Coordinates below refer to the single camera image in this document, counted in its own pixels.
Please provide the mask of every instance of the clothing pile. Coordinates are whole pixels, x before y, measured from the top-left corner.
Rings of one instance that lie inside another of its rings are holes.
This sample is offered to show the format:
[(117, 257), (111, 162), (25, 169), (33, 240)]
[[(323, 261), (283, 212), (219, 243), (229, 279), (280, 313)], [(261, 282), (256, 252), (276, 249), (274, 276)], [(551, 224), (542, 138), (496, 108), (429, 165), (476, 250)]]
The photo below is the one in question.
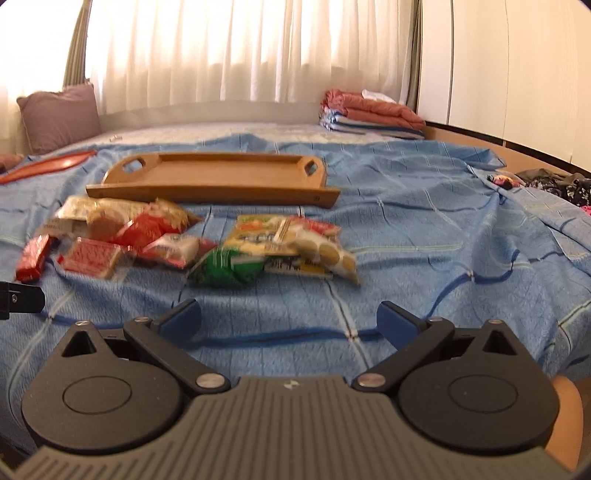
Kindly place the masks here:
[(580, 173), (565, 175), (545, 168), (525, 170), (517, 174), (526, 187), (552, 193), (589, 213), (591, 207), (591, 179)]
[(331, 131), (420, 140), (425, 121), (405, 105), (376, 92), (328, 90), (320, 104), (320, 125)]

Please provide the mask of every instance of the green snack package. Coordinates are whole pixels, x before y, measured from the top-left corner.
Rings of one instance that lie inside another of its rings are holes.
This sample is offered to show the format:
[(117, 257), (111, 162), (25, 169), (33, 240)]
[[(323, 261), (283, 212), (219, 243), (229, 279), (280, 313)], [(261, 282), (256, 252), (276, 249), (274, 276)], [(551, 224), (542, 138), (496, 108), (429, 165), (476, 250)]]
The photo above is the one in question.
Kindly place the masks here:
[(188, 274), (188, 278), (210, 287), (242, 287), (252, 283), (265, 267), (265, 257), (240, 252), (237, 248), (211, 250)]

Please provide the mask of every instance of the orange folded blanket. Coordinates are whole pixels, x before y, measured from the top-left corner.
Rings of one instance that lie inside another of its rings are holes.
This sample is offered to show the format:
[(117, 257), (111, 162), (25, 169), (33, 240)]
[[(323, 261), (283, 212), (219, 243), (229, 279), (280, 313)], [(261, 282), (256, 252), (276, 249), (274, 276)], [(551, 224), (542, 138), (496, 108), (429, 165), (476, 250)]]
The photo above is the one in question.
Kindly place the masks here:
[(338, 110), (351, 120), (414, 130), (422, 130), (425, 127), (425, 120), (406, 105), (370, 100), (363, 98), (360, 93), (342, 92), (339, 89), (327, 90), (322, 106)]

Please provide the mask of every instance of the pillow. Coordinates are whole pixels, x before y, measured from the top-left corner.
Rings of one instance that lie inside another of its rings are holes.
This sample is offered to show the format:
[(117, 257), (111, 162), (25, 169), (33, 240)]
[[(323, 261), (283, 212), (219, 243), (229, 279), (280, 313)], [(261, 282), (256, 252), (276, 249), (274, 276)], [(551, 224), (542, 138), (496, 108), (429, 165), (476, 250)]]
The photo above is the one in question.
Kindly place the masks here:
[(31, 151), (53, 152), (101, 133), (92, 84), (17, 98)]

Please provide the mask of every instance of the red plastic object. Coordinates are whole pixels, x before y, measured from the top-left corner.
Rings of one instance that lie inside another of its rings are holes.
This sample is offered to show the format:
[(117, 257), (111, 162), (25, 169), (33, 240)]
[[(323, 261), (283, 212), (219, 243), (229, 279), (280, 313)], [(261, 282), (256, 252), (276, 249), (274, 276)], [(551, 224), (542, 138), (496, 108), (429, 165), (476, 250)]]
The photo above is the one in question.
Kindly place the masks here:
[(22, 251), (22, 257), (17, 265), (16, 277), (18, 281), (37, 281), (41, 278), (45, 258), (51, 247), (51, 237), (41, 235), (31, 238)]
[(48, 158), (47, 160), (41, 160), (30, 165), (25, 165), (24, 167), (13, 170), (3, 177), (0, 177), (0, 185), (6, 185), (7, 183), (27, 179), (29, 177), (36, 177), (37, 175), (45, 175), (46, 173), (67, 170), (68, 168), (80, 165), (95, 154), (96, 150), (88, 150), (85, 152), (62, 155), (61, 157)]

